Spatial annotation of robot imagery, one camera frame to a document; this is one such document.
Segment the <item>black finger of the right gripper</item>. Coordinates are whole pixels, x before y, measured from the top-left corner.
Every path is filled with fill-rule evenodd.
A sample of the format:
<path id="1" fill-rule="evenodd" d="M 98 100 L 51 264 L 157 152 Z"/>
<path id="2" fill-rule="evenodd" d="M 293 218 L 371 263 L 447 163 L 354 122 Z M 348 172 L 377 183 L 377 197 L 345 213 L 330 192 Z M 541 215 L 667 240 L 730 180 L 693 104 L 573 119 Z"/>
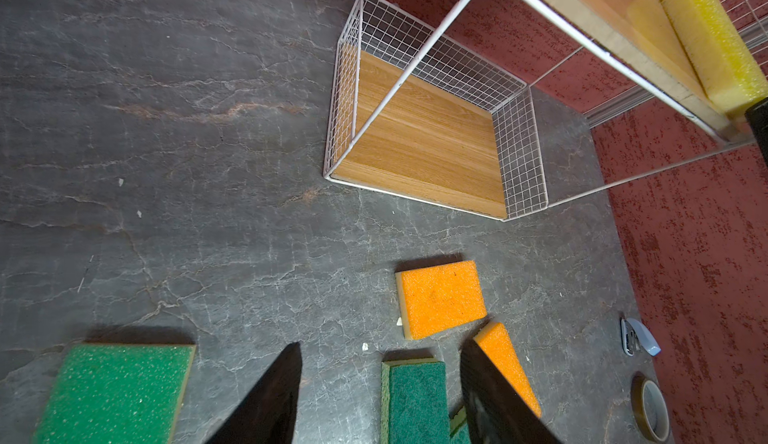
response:
<path id="1" fill-rule="evenodd" d="M 745 119 L 754 135 L 765 164 L 768 164 L 768 98 L 745 111 Z"/>

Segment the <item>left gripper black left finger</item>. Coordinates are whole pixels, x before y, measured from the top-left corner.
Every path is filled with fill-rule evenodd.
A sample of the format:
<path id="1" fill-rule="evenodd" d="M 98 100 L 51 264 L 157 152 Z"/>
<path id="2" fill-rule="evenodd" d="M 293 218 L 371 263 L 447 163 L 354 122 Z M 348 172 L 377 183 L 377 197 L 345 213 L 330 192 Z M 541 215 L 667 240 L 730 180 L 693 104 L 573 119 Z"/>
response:
<path id="1" fill-rule="evenodd" d="M 291 443 L 302 374 L 300 343 L 287 345 L 208 443 Z"/>

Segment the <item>yellow sponge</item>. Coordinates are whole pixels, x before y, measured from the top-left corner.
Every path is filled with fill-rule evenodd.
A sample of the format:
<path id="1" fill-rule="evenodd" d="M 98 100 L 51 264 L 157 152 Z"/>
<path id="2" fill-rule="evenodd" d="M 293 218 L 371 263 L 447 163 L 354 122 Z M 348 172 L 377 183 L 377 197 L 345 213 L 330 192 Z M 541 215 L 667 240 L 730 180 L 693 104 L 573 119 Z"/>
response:
<path id="1" fill-rule="evenodd" d="M 719 0 L 633 0 L 626 17 L 641 48 L 695 77 L 729 120 L 767 98 L 767 79 Z"/>

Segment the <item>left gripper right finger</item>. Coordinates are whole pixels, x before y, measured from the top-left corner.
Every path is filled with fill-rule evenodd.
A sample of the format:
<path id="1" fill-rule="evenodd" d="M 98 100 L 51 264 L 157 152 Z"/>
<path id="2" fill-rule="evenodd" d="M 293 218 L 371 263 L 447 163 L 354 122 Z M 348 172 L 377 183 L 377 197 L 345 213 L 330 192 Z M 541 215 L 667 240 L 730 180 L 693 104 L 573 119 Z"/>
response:
<path id="1" fill-rule="evenodd" d="M 461 347 L 460 378 L 472 443 L 560 443 L 474 340 Z"/>

